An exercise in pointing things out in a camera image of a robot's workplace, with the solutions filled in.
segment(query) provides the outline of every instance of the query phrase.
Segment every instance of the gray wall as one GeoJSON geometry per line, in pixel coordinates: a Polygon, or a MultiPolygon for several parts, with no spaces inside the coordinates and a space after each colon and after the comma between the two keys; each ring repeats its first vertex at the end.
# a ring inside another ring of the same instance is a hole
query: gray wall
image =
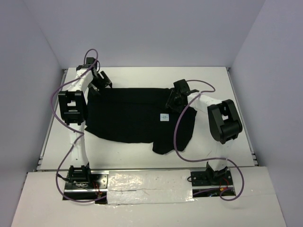
{"type": "Polygon", "coordinates": [[[232,65],[257,158],[289,227],[303,226],[303,1],[266,0],[232,65]]]}
{"type": "Polygon", "coordinates": [[[24,0],[59,63],[231,66],[264,0],[24,0]]]}
{"type": "Polygon", "coordinates": [[[39,159],[61,67],[22,1],[1,1],[0,30],[0,226],[8,227],[39,159]]]}

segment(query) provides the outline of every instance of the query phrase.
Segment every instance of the white platform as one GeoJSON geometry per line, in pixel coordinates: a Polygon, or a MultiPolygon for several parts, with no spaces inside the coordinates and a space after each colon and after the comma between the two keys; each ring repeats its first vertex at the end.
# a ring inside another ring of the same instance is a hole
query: white platform
{"type": "MultiPolygon", "coordinates": [[[[173,82],[180,79],[201,79],[216,87],[209,96],[217,99],[232,99],[235,96],[225,67],[133,67],[103,68],[113,82],[114,87],[173,87],[173,82]]],[[[75,68],[70,68],[65,81],[75,77],[75,68]]],[[[209,89],[205,84],[189,82],[191,89],[209,89]]],[[[152,144],[124,144],[100,139],[85,132],[86,151],[92,169],[137,169],[137,168],[181,168],[205,167],[206,163],[188,163],[177,157],[175,152],[158,155],[152,151],[152,144]]],[[[46,146],[43,150],[41,170],[54,170],[70,148],[68,130],[53,121],[46,146]]],[[[208,118],[198,113],[193,138],[182,156],[189,159],[207,157],[215,149],[208,118]]],[[[245,132],[235,140],[229,158],[239,166],[254,166],[245,132]]],[[[63,164],[68,169],[69,159],[63,164]]]]}
{"type": "MultiPolygon", "coordinates": [[[[55,186],[55,172],[29,173],[13,227],[286,227],[266,167],[241,168],[243,195],[228,202],[218,197],[178,204],[96,205],[62,201],[55,186]]],[[[232,169],[236,193],[240,175],[232,169]]],[[[61,188],[64,181],[59,181],[61,188]]]]}

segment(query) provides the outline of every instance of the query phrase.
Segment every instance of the plastic wrap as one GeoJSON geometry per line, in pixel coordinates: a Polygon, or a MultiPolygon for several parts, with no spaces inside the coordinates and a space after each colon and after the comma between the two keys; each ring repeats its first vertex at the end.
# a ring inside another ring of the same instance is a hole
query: plastic wrap
{"type": "Polygon", "coordinates": [[[189,170],[121,171],[108,177],[108,204],[193,201],[189,170]]]}

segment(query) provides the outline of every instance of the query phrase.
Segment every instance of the black cloth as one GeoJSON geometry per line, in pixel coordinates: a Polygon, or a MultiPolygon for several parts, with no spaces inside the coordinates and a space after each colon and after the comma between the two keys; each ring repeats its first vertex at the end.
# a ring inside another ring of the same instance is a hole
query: black cloth
{"type": "MultiPolygon", "coordinates": [[[[152,143],[152,150],[166,154],[174,149],[173,135],[179,113],[170,113],[165,104],[168,88],[113,88],[91,91],[88,96],[86,131],[106,140],[124,143],[152,143]],[[160,114],[169,121],[160,121],[160,114]]],[[[196,110],[188,108],[177,133],[177,148],[183,151],[190,141],[196,110]]]]}

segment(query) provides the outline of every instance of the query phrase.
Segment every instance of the purple cable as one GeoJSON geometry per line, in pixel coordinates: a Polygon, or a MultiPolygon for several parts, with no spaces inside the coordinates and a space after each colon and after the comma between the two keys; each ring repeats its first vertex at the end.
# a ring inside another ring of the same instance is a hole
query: purple cable
{"type": "Polygon", "coordinates": [[[241,179],[242,179],[242,187],[240,189],[240,192],[237,196],[235,196],[234,198],[232,199],[225,199],[224,197],[222,197],[222,194],[225,192],[225,191],[228,191],[228,190],[232,190],[232,188],[227,188],[225,190],[223,190],[221,193],[220,193],[220,198],[225,200],[225,201],[233,201],[233,200],[236,200],[237,198],[239,198],[244,190],[244,176],[243,176],[243,173],[242,171],[240,170],[240,168],[230,159],[228,158],[224,158],[224,157],[210,157],[210,158],[204,158],[204,159],[198,159],[198,160],[190,160],[190,159],[186,159],[186,158],[183,158],[178,149],[177,149],[177,131],[178,131],[178,127],[179,127],[179,124],[180,124],[180,121],[185,113],[185,111],[189,108],[189,106],[197,99],[199,98],[203,93],[206,93],[206,92],[215,92],[216,89],[213,85],[205,82],[205,81],[202,81],[202,80],[198,80],[198,79],[191,79],[191,80],[187,80],[187,82],[191,82],[191,81],[196,81],[196,82],[201,82],[201,83],[205,83],[207,85],[209,85],[213,90],[212,91],[208,91],[208,90],[205,90],[205,91],[201,91],[196,97],[194,97],[188,104],[187,106],[185,106],[184,110],[182,111],[182,113],[180,114],[179,118],[178,118],[178,121],[177,121],[177,124],[176,124],[176,127],[175,127],[175,131],[174,131],[174,149],[178,155],[179,158],[181,158],[182,160],[186,161],[186,162],[204,162],[204,161],[211,161],[211,160],[227,160],[229,161],[230,163],[232,163],[236,169],[239,171],[239,174],[241,176],[241,179]]]}
{"type": "Polygon", "coordinates": [[[76,132],[76,133],[79,133],[79,134],[80,134],[80,136],[74,141],[74,143],[73,143],[73,145],[71,146],[70,150],[67,152],[67,154],[65,155],[65,157],[63,158],[63,160],[62,160],[61,163],[59,164],[59,166],[58,166],[58,168],[57,168],[57,171],[56,171],[56,186],[57,186],[57,189],[58,189],[59,193],[60,193],[64,198],[66,198],[66,199],[68,199],[68,200],[70,200],[70,201],[73,201],[73,202],[80,202],[80,203],[95,202],[95,201],[98,201],[98,200],[101,200],[101,199],[105,198],[106,195],[105,195],[105,196],[102,196],[102,197],[100,197],[100,198],[94,199],[94,200],[80,201],[80,200],[74,200],[74,199],[72,199],[72,198],[70,198],[70,197],[64,195],[64,193],[61,191],[61,189],[60,189],[60,187],[59,187],[59,184],[58,184],[58,174],[59,174],[60,168],[61,168],[62,164],[64,163],[64,161],[66,160],[66,158],[68,157],[68,155],[69,155],[69,154],[71,153],[71,151],[73,150],[73,148],[74,148],[75,144],[77,143],[77,141],[78,141],[82,136],[84,136],[84,133],[81,132],[81,131],[78,131],[78,130],[75,130],[75,129],[71,128],[70,126],[68,126],[67,124],[65,124],[65,122],[63,122],[63,121],[59,118],[59,116],[56,114],[56,111],[55,111],[54,106],[53,106],[53,98],[54,98],[54,96],[57,94],[57,92],[59,92],[59,91],[61,90],[61,88],[63,88],[64,86],[66,86],[66,85],[68,85],[68,84],[71,84],[71,83],[73,83],[73,82],[75,82],[75,81],[81,79],[87,72],[89,72],[89,71],[93,68],[93,66],[94,66],[94,65],[97,63],[97,61],[98,61],[98,51],[97,51],[96,49],[89,49],[89,50],[86,52],[85,57],[84,57],[84,63],[85,63],[86,56],[87,56],[88,53],[91,52],[91,51],[96,52],[96,59],[95,59],[94,63],[93,63],[87,70],[85,70],[85,72],[82,73],[78,78],[73,79],[73,80],[71,80],[71,81],[69,81],[69,82],[67,82],[67,83],[62,84],[61,86],[59,86],[59,87],[52,93],[51,98],[50,98],[51,110],[52,110],[52,112],[53,112],[54,117],[55,117],[63,126],[65,126],[66,128],[68,128],[69,130],[71,130],[71,131],[73,131],[73,132],[76,132]]]}

